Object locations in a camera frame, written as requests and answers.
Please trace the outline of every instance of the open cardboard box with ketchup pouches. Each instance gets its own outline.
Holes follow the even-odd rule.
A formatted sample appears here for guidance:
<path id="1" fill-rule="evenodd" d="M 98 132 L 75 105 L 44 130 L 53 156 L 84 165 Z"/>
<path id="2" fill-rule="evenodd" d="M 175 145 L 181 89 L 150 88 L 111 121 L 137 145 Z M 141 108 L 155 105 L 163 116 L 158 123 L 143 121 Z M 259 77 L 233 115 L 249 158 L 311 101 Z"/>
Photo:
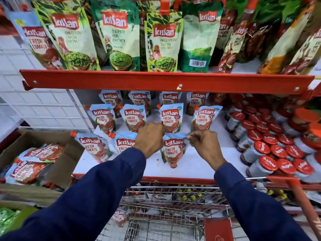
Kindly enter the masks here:
<path id="1" fill-rule="evenodd" d="M 45 179 L 61 188 L 68 188 L 71 174 L 75 169 L 84 148 L 70 136 L 70 131 L 31 131 L 19 130 L 22 134 L 14 143 L 0 154 L 0 169 L 10 164 L 23 151 L 43 144 L 58 143 L 65 146 L 64 152 L 51 166 Z M 0 191 L 13 194 L 22 199 L 48 206 L 62 193 L 45 187 L 30 185 L 0 184 Z"/>

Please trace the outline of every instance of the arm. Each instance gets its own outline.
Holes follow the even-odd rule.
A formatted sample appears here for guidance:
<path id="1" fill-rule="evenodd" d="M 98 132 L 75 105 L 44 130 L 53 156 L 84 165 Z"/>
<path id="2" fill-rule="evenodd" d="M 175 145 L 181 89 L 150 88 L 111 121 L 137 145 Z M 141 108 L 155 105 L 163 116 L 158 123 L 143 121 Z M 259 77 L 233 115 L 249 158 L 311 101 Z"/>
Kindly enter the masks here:
<path id="1" fill-rule="evenodd" d="M 141 150 L 126 149 L 112 161 L 94 166 L 48 208 L 25 220 L 0 240 L 95 240 L 116 211 L 126 188 L 143 176 Z"/>
<path id="2" fill-rule="evenodd" d="M 220 166 L 214 179 L 250 240 L 310 240 L 279 202 L 254 189 L 232 164 Z"/>

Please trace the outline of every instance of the white shelf surface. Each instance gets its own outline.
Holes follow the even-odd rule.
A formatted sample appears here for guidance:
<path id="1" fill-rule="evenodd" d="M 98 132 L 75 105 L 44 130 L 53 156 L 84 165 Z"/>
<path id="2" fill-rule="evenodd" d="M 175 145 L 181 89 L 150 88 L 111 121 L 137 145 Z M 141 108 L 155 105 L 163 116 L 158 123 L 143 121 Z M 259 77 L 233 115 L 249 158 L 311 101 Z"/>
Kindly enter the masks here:
<path id="1" fill-rule="evenodd" d="M 213 121 L 210 130 L 216 131 L 219 138 L 219 143 L 222 149 L 224 158 L 232 163 L 238 170 L 245 175 L 245 166 L 239 159 L 240 153 L 236 149 L 236 143 L 230 138 L 230 134 L 226 131 L 225 126 L 227 121 L 224 119 L 224 111 L 221 111 L 219 115 Z M 183 122 L 181 132 L 189 133 L 191 126 L 192 116 L 186 114 L 183 115 Z M 147 117 L 147 123 L 160 122 L 158 110 L 153 110 L 151 116 Z M 117 131 L 128 131 L 122 118 L 116 119 Z M 111 139 L 102 132 L 97 126 L 95 134 L 101 137 L 107 138 L 108 142 Z M 116 150 L 110 144 L 110 150 L 114 152 L 110 160 L 113 160 L 117 154 Z M 85 150 L 80 158 L 74 174 L 85 174 L 92 167 L 98 165 L 98 162 Z M 185 155 L 178 162 L 177 168 L 170 168 L 168 163 L 164 163 L 160 152 L 156 152 L 150 158 L 147 159 L 144 176 L 148 177 L 171 177 L 171 178 L 199 178 L 199 179 L 213 179 L 214 170 L 203 160 L 194 147 L 188 146 Z"/>

